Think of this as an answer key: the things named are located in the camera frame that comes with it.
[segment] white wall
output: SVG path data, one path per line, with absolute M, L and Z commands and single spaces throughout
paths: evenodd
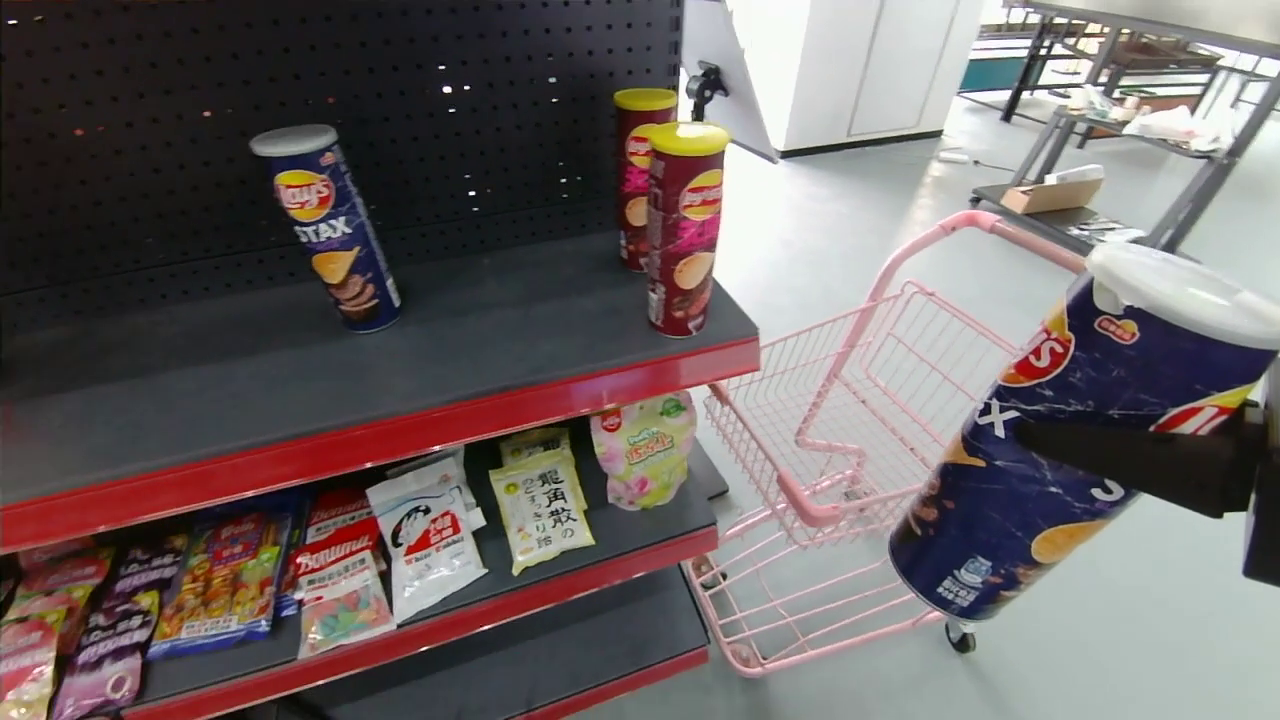
M 984 0 L 733 0 L 776 147 L 942 129 Z
M 728 0 L 728 8 L 764 126 L 780 147 L 786 141 L 809 0 Z

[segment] lay's logo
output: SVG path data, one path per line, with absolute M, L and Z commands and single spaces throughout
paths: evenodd
M 1152 432 L 1179 436 L 1207 436 L 1226 421 L 1249 397 L 1253 386 L 1238 387 L 1175 407 L 1165 414 Z
M 658 126 L 653 123 L 644 123 L 636 126 L 636 129 L 631 131 L 627 136 L 626 151 L 627 160 L 637 167 L 649 169 L 649 161 L 653 159 L 653 147 L 649 146 L 649 133 Z
M 291 218 L 314 223 L 333 209 L 333 181 L 311 170 L 284 170 L 275 176 L 275 196 Z
M 724 173 L 707 170 L 698 176 L 680 193 L 680 214 L 690 220 L 705 220 L 719 213 Z
M 1005 369 L 1000 384 L 1028 387 L 1062 372 L 1075 352 L 1075 336 L 1066 329 L 1065 302 L 1059 302 L 1057 309 L 1044 319 L 1028 347 L 1021 357 Z

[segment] red chip can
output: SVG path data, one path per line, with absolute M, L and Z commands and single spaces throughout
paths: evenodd
M 649 236 L 645 232 L 649 193 L 649 133 L 676 119 L 676 91 L 632 87 L 613 94 L 618 111 L 618 251 L 622 264 L 645 272 Z
M 649 135 L 649 323 L 689 337 L 707 324 L 719 240 L 724 149 L 707 123 L 668 123 Z

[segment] white lid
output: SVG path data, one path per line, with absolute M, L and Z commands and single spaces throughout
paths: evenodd
M 248 141 L 259 158 L 288 158 L 315 152 L 338 142 L 338 131 L 329 126 L 293 126 L 264 132 Z
M 1144 245 L 1100 245 L 1084 260 L 1093 277 L 1111 291 L 1106 302 L 1142 307 L 1152 315 L 1221 342 L 1280 350 L 1280 304 L 1184 258 Z

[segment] black clamp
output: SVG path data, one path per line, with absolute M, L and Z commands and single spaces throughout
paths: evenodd
M 1280 423 L 1280 407 L 1270 413 Z M 1249 511 L 1244 575 L 1280 585 L 1280 447 L 1268 443 L 1257 404 L 1207 436 L 1023 421 L 1014 437 L 1042 457 L 1207 518 Z
M 707 119 L 707 104 L 714 100 L 717 95 L 728 97 L 728 88 L 724 87 L 719 65 L 698 60 L 698 69 L 701 72 L 689 78 L 689 82 L 685 85 L 685 95 L 694 101 L 694 122 L 700 123 Z

